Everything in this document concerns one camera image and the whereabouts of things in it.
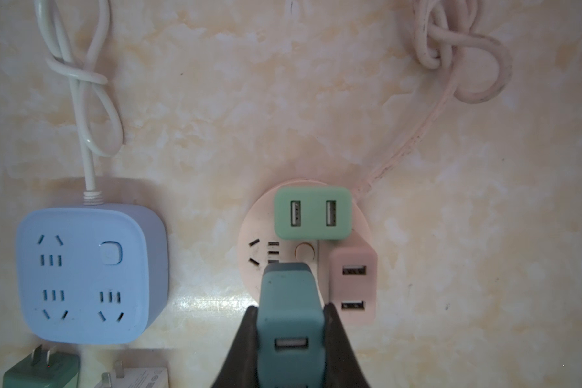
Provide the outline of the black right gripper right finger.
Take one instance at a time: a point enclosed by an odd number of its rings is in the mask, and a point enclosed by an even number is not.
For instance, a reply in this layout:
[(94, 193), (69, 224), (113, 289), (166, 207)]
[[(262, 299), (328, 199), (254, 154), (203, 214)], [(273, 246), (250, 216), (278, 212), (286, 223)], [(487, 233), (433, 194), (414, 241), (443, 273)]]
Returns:
[(323, 308), (326, 366), (324, 387), (369, 387), (333, 303)]

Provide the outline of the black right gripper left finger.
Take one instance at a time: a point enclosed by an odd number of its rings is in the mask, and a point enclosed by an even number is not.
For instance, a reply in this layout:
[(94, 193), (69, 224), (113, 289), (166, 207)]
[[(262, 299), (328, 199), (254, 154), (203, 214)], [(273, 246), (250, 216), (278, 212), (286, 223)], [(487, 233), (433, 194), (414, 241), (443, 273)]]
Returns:
[(212, 387), (258, 387), (258, 308), (247, 308), (220, 372)]

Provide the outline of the teal plug adapter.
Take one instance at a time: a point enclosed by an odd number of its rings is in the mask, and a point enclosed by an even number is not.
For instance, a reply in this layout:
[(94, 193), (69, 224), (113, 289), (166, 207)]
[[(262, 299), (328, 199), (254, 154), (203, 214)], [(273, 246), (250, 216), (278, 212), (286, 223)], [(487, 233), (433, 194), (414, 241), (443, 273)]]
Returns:
[(307, 264), (271, 263), (265, 268), (256, 327), (261, 387), (323, 386), (325, 317)]

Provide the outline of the pink plug adapter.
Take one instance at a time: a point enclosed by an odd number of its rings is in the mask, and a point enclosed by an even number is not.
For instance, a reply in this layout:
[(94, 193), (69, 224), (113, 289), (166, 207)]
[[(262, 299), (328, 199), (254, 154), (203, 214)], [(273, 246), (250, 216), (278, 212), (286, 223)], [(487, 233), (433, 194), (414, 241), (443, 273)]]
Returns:
[(357, 231), (328, 253), (328, 297), (343, 323), (372, 323), (377, 308), (378, 254)]

